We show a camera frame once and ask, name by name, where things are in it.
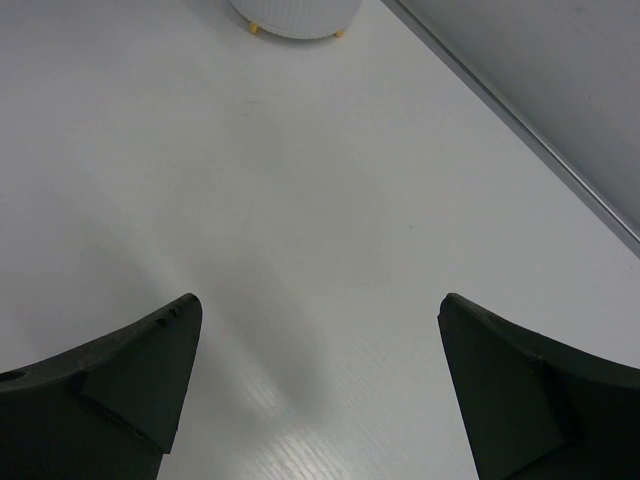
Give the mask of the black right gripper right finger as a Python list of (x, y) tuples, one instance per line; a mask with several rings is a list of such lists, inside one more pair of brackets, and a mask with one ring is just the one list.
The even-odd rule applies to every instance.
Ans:
[(636, 479), (639, 372), (450, 293), (438, 326), (481, 479)]

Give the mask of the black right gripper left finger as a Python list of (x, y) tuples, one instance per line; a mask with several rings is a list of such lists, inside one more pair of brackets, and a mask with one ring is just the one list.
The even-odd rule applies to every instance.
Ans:
[(201, 326), (201, 302), (185, 294), (2, 373), (2, 478), (156, 478), (174, 444)]

